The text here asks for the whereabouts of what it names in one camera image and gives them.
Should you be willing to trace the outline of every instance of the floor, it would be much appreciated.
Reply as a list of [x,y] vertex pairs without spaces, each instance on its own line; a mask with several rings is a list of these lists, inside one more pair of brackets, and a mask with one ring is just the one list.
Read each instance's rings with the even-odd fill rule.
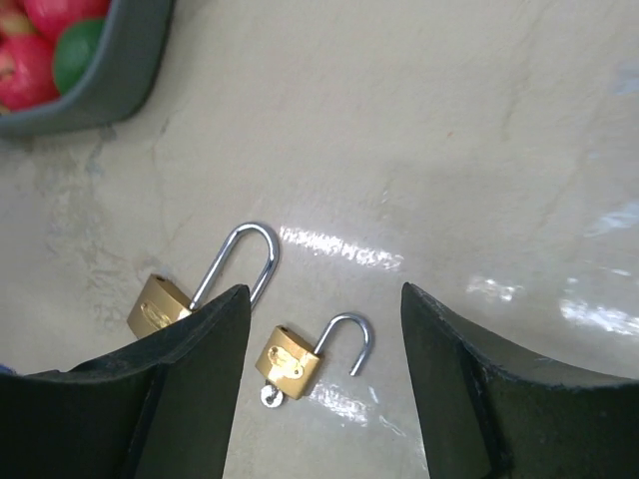
[[[134,340],[151,272],[187,291],[261,220],[225,477],[427,477],[399,327],[411,281],[473,321],[639,378],[639,3],[178,2],[129,122],[0,144],[0,362],[67,369]],[[241,244],[215,291],[253,283]],[[276,324],[340,330],[310,397],[260,403]]]

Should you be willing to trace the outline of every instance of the fruit bowl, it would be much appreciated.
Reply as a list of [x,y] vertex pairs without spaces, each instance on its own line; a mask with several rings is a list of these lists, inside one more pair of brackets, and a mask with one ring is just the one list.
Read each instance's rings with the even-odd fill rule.
[[95,58],[60,99],[0,117],[0,137],[82,130],[134,115],[160,67],[174,0],[112,0]]

